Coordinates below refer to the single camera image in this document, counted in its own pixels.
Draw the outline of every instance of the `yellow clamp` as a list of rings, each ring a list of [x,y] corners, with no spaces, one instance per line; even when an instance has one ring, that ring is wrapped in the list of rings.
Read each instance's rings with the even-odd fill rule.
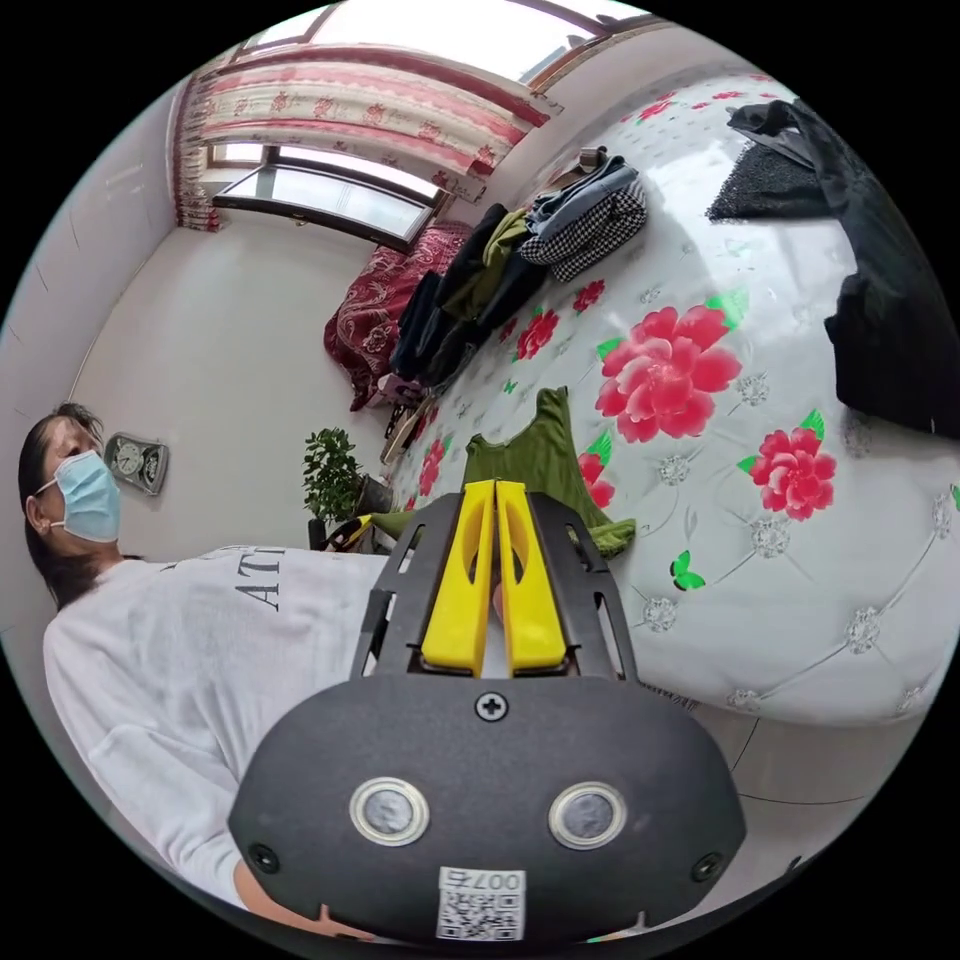
[[[495,512],[509,672],[559,667],[567,647],[526,489],[522,483],[494,480],[464,487],[457,529],[421,648],[423,658],[440,669],[480,676]]]

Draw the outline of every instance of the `potted plant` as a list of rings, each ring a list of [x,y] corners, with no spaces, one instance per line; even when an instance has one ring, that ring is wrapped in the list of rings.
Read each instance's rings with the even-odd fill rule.
[[[327,526],[335,529],[353,517],[388,513],[393,496],[388,487],[361,473],[354,445],[340,427],[320,430],[307,438],[303,460],[304,505],[313,514],[307,524],[311,550],[322,550]]]

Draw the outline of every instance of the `curtain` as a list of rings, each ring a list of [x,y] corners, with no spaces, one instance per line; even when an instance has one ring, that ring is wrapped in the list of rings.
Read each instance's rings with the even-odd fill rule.
[[[343,153],[476,202],[504,157],[563,109],[522,84],[399,48],[311,46],[229,60],[199,71],[181,108],[178,219],[197,229],[217,229],[200,187],[207,144]]]
[[[207,89],[217,68],[230,62],[231,47],[197,70],[187,81],[176,106],[173,129],[173,202],[177,226],[216,233],[220,227],[217,208],[203,189],[207,169],[206,144],[199,138],[205,120]]]

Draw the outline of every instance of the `qr code sticker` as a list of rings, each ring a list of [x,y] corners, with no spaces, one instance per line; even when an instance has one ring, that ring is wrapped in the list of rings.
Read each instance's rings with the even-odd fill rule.
[[[437,939],[523,939],[526,874],[522,870],[440,869]]]

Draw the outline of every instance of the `red patterned bedding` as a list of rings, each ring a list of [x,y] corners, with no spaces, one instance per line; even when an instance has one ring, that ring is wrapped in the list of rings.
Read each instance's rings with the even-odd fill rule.
[[[442,276],[472,230],[456,221],[436,223],[424,230],[407,256],[377,247],[350,284],[327,322],[323,345],[353,385],[351,411],[366,406],[377,392],[377,381],[390,372],[397,322],[423,275],[433,270]]]

